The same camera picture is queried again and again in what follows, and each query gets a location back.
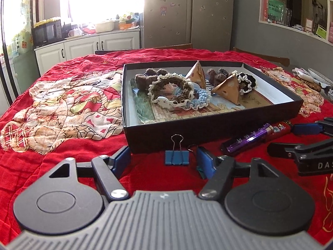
chair backrest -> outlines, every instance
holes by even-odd
[[[236,47],[233,48],[233,51],[236,51],[238,53],[246,53],[246,54],[251,54],[251,55],[255,55],[257,57],[260,57],[262,59],[265,59],[267,61],[270,61],[270,62],[277,62],[277,63],[280,63],[281,65],[284,65],[284,66],[289,66],[290,65],[290,60],[289,58],[285,58],[285,57],[277,57],[277,56],[269,56],[269,55],[261,55],[261,54],[256,54],[256,53],[251,53],[249,51],[243,51],[241,49],[238,49]]]
[[[160,50],[167,50],[167,49],[186,50],[186,49],[192,49],[192,48],[193,48],[192,43],[189,43],[189,44],[174,45],[174,46],[155,47],[154,49],[160,49]],[[95,54],[96,55],[105,55],[105,54],[113,53],[115,51],[131,51],[131,50],[113,50],[113,51],[98,50],[98,51],[95,51]]]

white kitchen cabinet door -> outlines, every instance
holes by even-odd
[[[93,55],[98,49],[101,49],[99,36],[90,36],[65,42],[67,60],[80,56]]]
[[[129,50],[140,48],[140,32],[123,32],[99,36],[102,50]]]
[[[36,58],[41,76],[54,65],[66,61],[64,43],[36,50]]]

binder clip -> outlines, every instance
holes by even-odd
[[[181,140],[179,141],[179,150],[174,150],[176,145],[174,137],[179,136]],[[181,150],[181,143],[184,140],[184,137],[180,134],[174,134],[171,136],[171,141],[174,143],[172,150],[165,151],[165,164],[166,165],[189,165],[189,151]]]

black box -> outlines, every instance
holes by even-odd
[[[262,87],[269,87],[268,94],[271,94],[272,97],[277,95],[276,97],[281,98],[279,101],[283,103],[152,124],[132,122],[137,116],[130,85],[130,80],[134,78],[135,74],[143,74],[147,68],[163,68],[170,73],[186,74],[195,63],[196,61],[166,61],[124,65],[121,91],[123,126],[127,142],[133,153],[172,150],[171,136],[174,134],[184,137],[181,143],[182,149],[193,144],[198,145],[227,137],[241,136],[262,127],[265,123],[272,124],[296,117],[303,104],[302,98],[249,65],[241,62],[200,61],[205,72],[214,67],[217,67],[214,68],[215,70],[224,67],[228,71],[236,68],[238,68],[238,70],[236,69],[238,72],[250,71],[251,75],[260,80]]]

green sign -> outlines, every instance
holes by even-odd
[[[279,0],[268,0],[268,19],[271,21],[282,20],[284,3]]]

